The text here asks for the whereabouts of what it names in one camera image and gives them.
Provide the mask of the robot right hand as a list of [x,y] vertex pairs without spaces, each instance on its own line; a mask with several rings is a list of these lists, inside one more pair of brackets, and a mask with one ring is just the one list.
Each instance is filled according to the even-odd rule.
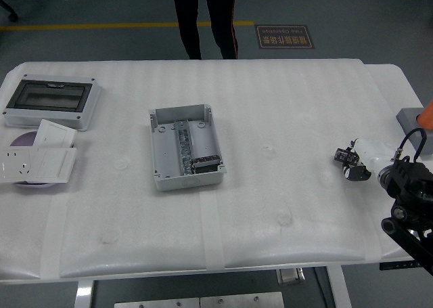
[[375,176],[384,184],[394,164],[395,149],[380,141],[355,139],[346,149],[339,149],[334,156],[342,163],[344,177],[349,181],[367,181]]

